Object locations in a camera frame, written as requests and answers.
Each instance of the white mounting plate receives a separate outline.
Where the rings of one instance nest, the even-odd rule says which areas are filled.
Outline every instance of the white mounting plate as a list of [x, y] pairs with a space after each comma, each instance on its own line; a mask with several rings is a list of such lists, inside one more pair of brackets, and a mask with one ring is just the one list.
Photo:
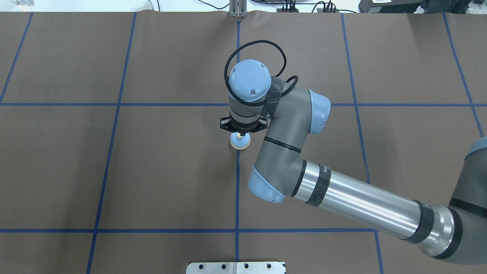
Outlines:
[[221, 263], [207, 262], [207, 263], [190, 263], [186, 268], [186, 274], [207, 274], [207, 273], [286, 274], [286, 263], [285, 262], [221, 262]]

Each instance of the white bracket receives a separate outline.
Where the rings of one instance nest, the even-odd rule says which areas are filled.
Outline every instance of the white bracket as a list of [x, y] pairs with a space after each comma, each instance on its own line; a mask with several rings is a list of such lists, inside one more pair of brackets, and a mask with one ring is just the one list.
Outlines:
[[190, 263], [186, 274], [286, 274], [285, 262]]
[[230, 17], [247, 17], [247, 0], [230, 0]]

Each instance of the velcro strap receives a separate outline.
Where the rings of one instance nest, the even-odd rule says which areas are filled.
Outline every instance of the velcro strap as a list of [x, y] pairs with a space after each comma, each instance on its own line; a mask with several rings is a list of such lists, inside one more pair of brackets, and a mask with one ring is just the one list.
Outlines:
[[267, 119], [272, 119], [274, 113], [276, 112], [277, 105], [279, 104], [279, 99], [281, 98], [281, 93], [284, 90], [285, 81], [277, 77], [272, 77], [271, 87], [267, 92], [267, 100], [265, 102], [264, 109], [262, 111], [262, 116]]

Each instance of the light blue joint cover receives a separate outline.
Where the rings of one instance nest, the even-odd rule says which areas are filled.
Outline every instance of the light blue joint cover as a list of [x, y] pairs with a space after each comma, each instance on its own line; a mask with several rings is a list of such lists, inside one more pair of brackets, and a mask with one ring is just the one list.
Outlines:
[[233, 67], [228, 83], [240, 99], [250, 103], [267, 94], [271, 87], [271, 74], [261, 62], [247, 59]]
[[477, 141], [475, 141], [475, 143], [473, 143], [472, 145], [472, 148], [470, 149], [470, 152], [467, 154], [465, 158], [467, 158], [470, 154], [476, 152], [477, 150], [481, 150], [484, 148], [487, 148], [487, 137], [482, 137]]
[[239, 133], [232, 133], [230, 134], [230, 142], [232, 142], [232, 146], [236, 149], [244, 149], [250, 143], [250, 134], [246, 133], [242, 138], [238, 138], [237, 134]]
[[328, 115], [330, 114], [331, 102], [330, 100], [318, 93], [314, 93], [311, 90], [309, 95], [311, 96], [311, 127], [309, 129], [310, 134], [318, 134], [325, 126]]
[[262, 175], [252, 167], [252, 173], [248, 180], [248, 188], [255, 196], [273, 203], [280, 203], [285, 195], [273, 187]]

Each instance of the white label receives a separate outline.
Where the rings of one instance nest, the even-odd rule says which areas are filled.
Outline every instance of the white label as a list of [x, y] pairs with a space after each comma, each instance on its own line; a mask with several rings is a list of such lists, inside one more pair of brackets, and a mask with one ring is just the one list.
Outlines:
[[369, 13], [378, 13], [382, 7], [372, 7], [369, 9]]

